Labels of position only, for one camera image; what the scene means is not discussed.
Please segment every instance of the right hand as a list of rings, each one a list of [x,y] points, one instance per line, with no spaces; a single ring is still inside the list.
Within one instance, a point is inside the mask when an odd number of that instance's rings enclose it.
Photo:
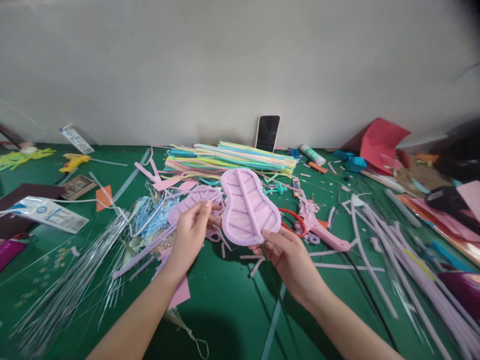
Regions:
[[[262,231],[268,259],[275,266],[286,288],[308,311],[314,306],[318,291],[327,288],[304,243],[293,232],[281,227],[278,232]],[[249,246],[255,255],[263,255],[260,245]]]

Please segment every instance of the yellow glue gun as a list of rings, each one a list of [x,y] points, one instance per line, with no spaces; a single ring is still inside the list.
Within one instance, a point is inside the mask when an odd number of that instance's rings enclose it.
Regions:
[[[88,163],[91,159],[90,156],[81,155],[81,154],[65,154],[64,157],[70,160],[65,164],[65,167],[62,167],[60,169],[60,172],[64,174],[71,173],[73,170],[78,168],[81,164]]]

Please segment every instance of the glue stick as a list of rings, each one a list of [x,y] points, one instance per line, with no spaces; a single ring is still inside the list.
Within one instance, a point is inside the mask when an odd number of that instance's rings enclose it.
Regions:
[[[321,157],[315,150],[313,150],[310,146],[303,144],[300,146],[300,150],[305,153],[313,162],[319,166],[322,166],[327,162],[323,157]]]

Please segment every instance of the pink plastic mold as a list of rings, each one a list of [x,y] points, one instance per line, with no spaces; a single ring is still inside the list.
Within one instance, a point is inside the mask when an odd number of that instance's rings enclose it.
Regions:
[[[257,174],[247,168],[235,168],[226,171],[220,182],[228,199],[221,223],[232,243],[262,244],[263,229],[280,229],[280,211],[262,192]]]

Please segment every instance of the white wall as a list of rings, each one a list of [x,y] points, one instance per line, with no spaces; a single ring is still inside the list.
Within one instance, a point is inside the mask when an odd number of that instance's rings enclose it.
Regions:
[[[480,115],[456,2],[0,0],[0,123],[122,145],[249,144],[260,114],[280,146],[340,146],[376,117],[440,135]]]

